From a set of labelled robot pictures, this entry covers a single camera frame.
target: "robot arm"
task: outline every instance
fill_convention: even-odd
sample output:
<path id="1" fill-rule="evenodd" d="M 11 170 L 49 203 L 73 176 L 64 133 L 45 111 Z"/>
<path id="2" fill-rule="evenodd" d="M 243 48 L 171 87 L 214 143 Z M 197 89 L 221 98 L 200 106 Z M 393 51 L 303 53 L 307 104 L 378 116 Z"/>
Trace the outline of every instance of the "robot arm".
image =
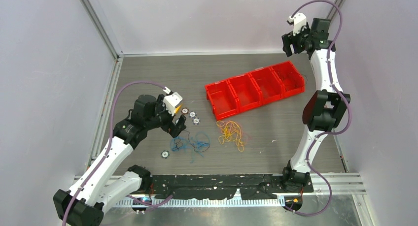
<path id="1" fill-rule="evenodd" d="M 67 207 L 71 207 L 68 224 L 98 226 L 104 214 L 120 199 L 137 190 L 148 190 L 151 184 L 150 172 L 137 165 L 130 167 L 111 185 L 105 186 L 105 183 L 121 162 L 146 138 L 149 130 L 161 128 L 172 137 L 177 137 L 186 129 L 184 115 L 180 116 L 177 124 L 173 123 L 174 115 L 181 104 L 182 97 L 178 93 L 169 92 L 168 95 L 159 95 L 158 98 L 150 95 L 139 96 L 128 117 L 115 125 L 111 146 L 108 140 L 96 161 L 68 191 L 58 190 L 55 193 L 53 200 L 58 217 L 63 219 Z M 90 175 L 88 182 L 81 188 Z M 74 203 L 69 206 L 75 195 Z"/>
<path id="2" fill-rule="evenodd" d="M 334 85 L 340 92 L 343 91 L 335 70 L 335 47 L 329 48 L 330 20 L 314 18 L 310 28 L 306 22 L 306 16 L 303 13 L 296 13 L 294 17 L 289 17 L 288 23 L 294 27 L 293 31 L 282 36 L 283 50 L 288 57 L 292 55 L 291 45 L 295 54 L 306 51 L 316 82 L 316 92 L 303 111 L 302 121 L 305 128 L 301 142 L 295 155 L 283 170 L 281 182 L 283 188 L 288 191 L 297 191 L 309 181 L 311 169 L 307 165 L 306 156 L 310 146 L 313 144 L 309 153 L 309 161 L 312 162 L 327 135 L 323 134 L 319 138 L 317 136 L 336 128 L 347 107 L 331 86 Z M 329 52 L 330 70 L 327 60 L 328 50 L 331 50 Z M 348 102 L 350 101 L 349 94 L 344 94 L 344 97 Z"/>

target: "small gear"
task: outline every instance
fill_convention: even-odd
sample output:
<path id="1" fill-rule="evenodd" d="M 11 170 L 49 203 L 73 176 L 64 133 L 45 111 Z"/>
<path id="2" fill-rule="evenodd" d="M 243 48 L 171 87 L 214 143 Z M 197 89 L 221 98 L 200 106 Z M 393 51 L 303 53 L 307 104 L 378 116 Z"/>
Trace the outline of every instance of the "small gear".
<path id="1" fill-rule="evenodd" d="M 170 153 L 168 151 L 161 152 L 161 158 L 167 159 L 170 156 Z"/>
<path id="2" fill-rule="evenodd" d="M 189 109 L 188 108 L 183 108 L 181 110 L 182 114 L 188 114 L 189 113 Z"/>
<path id="3" fill-rule="evenodd" d="M 196 117 L 196 112 L 195 111 L 190 112 L 189 117 L 190 118 Z"/>
<path id="4" fill-rule="evenodd" d="M 200 123 L 200 119 L 199 118 L 194 118 L 193 119 L 193 124 L 197 125 Z"/>

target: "bin compartment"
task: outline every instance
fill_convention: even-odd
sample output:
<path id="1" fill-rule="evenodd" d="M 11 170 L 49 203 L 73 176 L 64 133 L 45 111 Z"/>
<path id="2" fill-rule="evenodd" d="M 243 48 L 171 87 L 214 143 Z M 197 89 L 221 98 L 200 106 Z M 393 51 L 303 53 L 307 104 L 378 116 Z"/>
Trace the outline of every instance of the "bin compartment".
<path id="1" fill-rule="evenodd" d="M 284 98 L 305 91 L 305 81 L 290 61 L 272 65 L 271 69 L 284 84 Z"/>
<path id="2" fill-rule="evenodd" d="M 237 114 L 237 96 L 227 80 L 206 85 L 205 89 L 206 98 L 212 104 L 212 112 L 217 120 Z"/>
<path id="3" fill-rule="evenodd" d="M 250 72 L 262 93 L 262 103 L 268 104 L 283 98 L 284 85 L 274 76 L 270 67 Z"/>
<path id="4" fill-rule="evenodd" d="M 238 110 L 240 112 L 256 108 L 261 105 L 260 89 L 249 74 L 228 79 L 235 94 L 238 96 Z"/>

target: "purple cable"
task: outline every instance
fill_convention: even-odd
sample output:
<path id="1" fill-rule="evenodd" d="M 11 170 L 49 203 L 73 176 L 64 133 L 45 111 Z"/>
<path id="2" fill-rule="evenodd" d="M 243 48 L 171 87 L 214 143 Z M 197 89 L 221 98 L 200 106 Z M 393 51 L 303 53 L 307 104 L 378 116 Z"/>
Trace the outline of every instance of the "purple cable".
<path id="1" fill-rule="evenodd" d="M 156 205 L 152 205 L 152 204 L 148 204 L 148 203 L 142 202 L 142 201 L 136 199 L 135 197 L 133 197 L 131 195 L 127 195 L 126 197 L 129 197 L 130 199 L 134 200 L 135 202 L 137 202 L 137 203 L 139 203 L 141 205 L 148 206 L 148 207 L 151 207 L 151 208 L 154 208 L 155 209 L 155 208 L 157 208 L 159 206 L 162 206 L 165 203 L 169 202 L 169 200 L 171 200 L 173 198 L 173 195 L 168 196 L 165 200 L 161 201 L 161 203 L 158 203 Z"/>
<path id="2" fill-rule="evenodd" d="M 120 94 L 122 93 L 122 91 L 124 91 L 126 88 L 130 87 L 131 85 L 134 84 L 151 84 L 154 86 L 157 86 L 161 89 L 165 89 L 166 87 L 163 85 L 160 85 L 158 83 L 155 82 L 149 82 L 149 81 L 135 81 L 135 82 L 130 82 L 128 84 L 126 84 L 125 86 L 123 86 L 119 92 L 115 95 L 113 104 L 112 104 L 112 108 L 110 110 L 110 128 L 109 128 L 109 144 L 107 145 L 107 150 L 105 151 L 103 157 L 100 159 L 99 163 L 96 165 L 96 167 L 94 167 L 94 169 L 90 172 L 90 174 L 86 177 L 86 179 L 84 179 L 84 181 L 81 183 L 80 187 L 77 189 L 77 191 L 75 192 L 75 194 L 72 196 L 66 211 L 64 213 L 63 216 L 63 224 L 62 226 L 66 226 L 67 225 L 67 218 L 68 218 L 68 214 L 70 212 L 70 209 L 72 207 L 72 205 L 74 204 L 75 199 L 77 198 L 78 194 L 80 194 L 80 191 L 83 189 L 83 187 L 87 184 L 87 182 L 90 180 L 90 178 L 93 176 L 93 174 L 97 171 L 97 169 L 99 169 L 100 165 L 102 165 L 102 163 L 105 161 L 106 156 L 109 154 L 110 152 L 110 148 L 112 146 L 112 139 L 113 139 L 113 118 L 114 118 L 114 113 L 115 113 L 115 106 L 116 103 L 119 99 Z"/>
<path id="3" fill-rule="evenodd" d="M 342 13 L 341 13 L 341 10 L 338 8 L 338 6 L 336 6 L 333 2 L 331 2 L 331 1 L 329 1 L 329 0 L 313 0 L 313 1 L 310 1 L 310 2 L 308 2 L 308 3 L 305 3 L 305 4 L 303 4 L 302 6 L 300 6 L 293 14 L 292 14 L 292 17 L 294 17 L 295 16 L 295 14 L 299 11 L 299 10 L 301 10 L 303 7 L 305 7 L 306 5 L 308 5 L 308 4 L 311 4 L 311 3 L 316 3 L 316 2 L 325 2 L 325 3 L 328 3 L 328 4 L 330 4 L 330 5 L 332 5 L 337 11 L 338 11 L 338 14 L 339 14 L 339 16 L 340 16 L 340 24 L 339 24 L 339 26 L 338 26 L 338 30 L 337 30 L 337 33 L 335 34 L 335 37 L 334 37 L 334 40 L 331 42 L 331 44 L 329 45 L 329 48 L 332 48 L 332 46 L 335 44 L 335 41 L 337 40 L 337 38 L 338 38 L 338 35 L 340 34 L 340 31 L 341 31 L 341 27 L 342 27 L 342 25 L 343 25 L 343 16 L 342 16 Z M 328 49 L 328 51 L 327 51 L 327 65 L 328 65 L 328 74 L 329 74 L 329 79 L 330 79 L 330 82 L 331 82 L 331 87 L 337 92 L 337 94 L 341 97 L 341 99 L 343 100 L 343 102 L 344 102 L 344 104 L 347 106 L 347 111 L 348 111 L 348 121 L 347 121 L 347 125 L 341 130 L 341 131 L 338 131 L 338 132 L 331 132 L 331 131 L 327 131 L 327 132 L 323 132 L 323 133 L 320 133 L 318 136 L 316 136 L 316 138 L 315 138 L 315 140 L 313 140 L 313 142 L 311 143 L 311 145 L 309 146 L 309 149 L 308 149 L 308 151 L 307 151 L 307 153 L 306 153 L 306 161 L 307 161 L 307 165 L 308 165 L 308 167 L 314 172 L 314 173 L 316 173 L 319 177 L 321 177 L 325 182 L 326 182 L 326 184 L 328 185 L 328 189 L 329 189 L 329 199 L 328 199 L 328 202 L 326 203 L 326 205 L 325 205 L 325 207 L 322 209 L 322 210 L 320 210 L 320 211 L 318 211 L 318 212 L 316 212 L 316 213 L 313 213 L 313 214 L 308 214 L 308 213 L 302 213 L 302 212 L 298 212 L 298 211 L 294 211 L 294 213 L 295 214 L 297 214 L 297 215 L 302 215 L 302 216 L 316 216 L 316 215 L 319 215 L 319 214 L 321 214 L 321 213 L 323 213 L 325 210 L 327 210 L 328 209 L 328 207 L 330 206 L 330 204 L 331 204 L 331 201 L 332 201 L 332 189 L 331 189 L 331 185 L 329 184 L 329 182 L 328 182 L 328 180 L 322 175 L 322 174 L 320 174 L 320 172 L 318 171 L 318 170 L 316 170 L 314 167 L 312 167 L 312 165 L 311 165 L 311 163 L 309 162 L 309 154 L 311 153 L 311 150 L 312 150 L 312 148 L 314 147 L 314 145 L 315 145 L 315 143 L 316 143 L 316 140 L 318 139 L 318 138 L 320 138 L 321 136 L 323 136 L 323 135 L 326 135 L 326 134 L 329 134 L 329 135 L 339 135 L 339 134 L 341 134 L 341 133 L 344 133 L 345 131 L 347 131 L 347 129 L 350 127 L 350 125 L 351 125 L 351 117 L 352 117 L 352 113 L 351 113 L 351 107 L 350 107 L 350 105 L 349 105 L 349 103 L 348 103 L 348 101 L 347 101 L 347 99 L 344 97 L 344 95 L 343 95 L 343 93 L 341 93 L 338 89 L 337 89 L 337 87 L 334 85 L 334 78 L 332 77 L 332 69 L 331 69 L 331 61 L 330 61 L 330 54 L 331 54 L 331 49 Z M 289 207 L 287 207 L 287 206 L 285 206 L 285 208 L 287 209 L 287 210 L 289 210 L 289 211 L 293 211 L 292 209 L 291 209 L 291 207 L 289 208 Z"/>

